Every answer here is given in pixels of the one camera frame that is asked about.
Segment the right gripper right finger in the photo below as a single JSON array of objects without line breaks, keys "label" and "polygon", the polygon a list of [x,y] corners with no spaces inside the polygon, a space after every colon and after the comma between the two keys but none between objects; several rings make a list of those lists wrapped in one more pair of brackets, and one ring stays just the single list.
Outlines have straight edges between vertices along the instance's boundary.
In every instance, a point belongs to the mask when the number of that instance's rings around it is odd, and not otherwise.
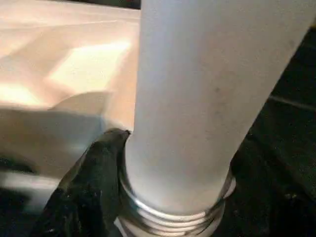
[{"label": "right gripper right finger", "polygon": [[232,162],[236,188],[226,201],[224,237],[314,237],[316,202],[275,152],[245,138]]}]

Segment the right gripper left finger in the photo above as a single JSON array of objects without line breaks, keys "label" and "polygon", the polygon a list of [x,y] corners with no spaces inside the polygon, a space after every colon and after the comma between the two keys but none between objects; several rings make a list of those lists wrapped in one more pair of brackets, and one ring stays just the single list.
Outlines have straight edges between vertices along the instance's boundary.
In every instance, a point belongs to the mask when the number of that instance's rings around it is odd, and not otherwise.
[{"label": "right gripper left finger", "polygon": [[110,129],[62,178],[36,221],[34,237],[120,237],[119,166],[128,130]]}]

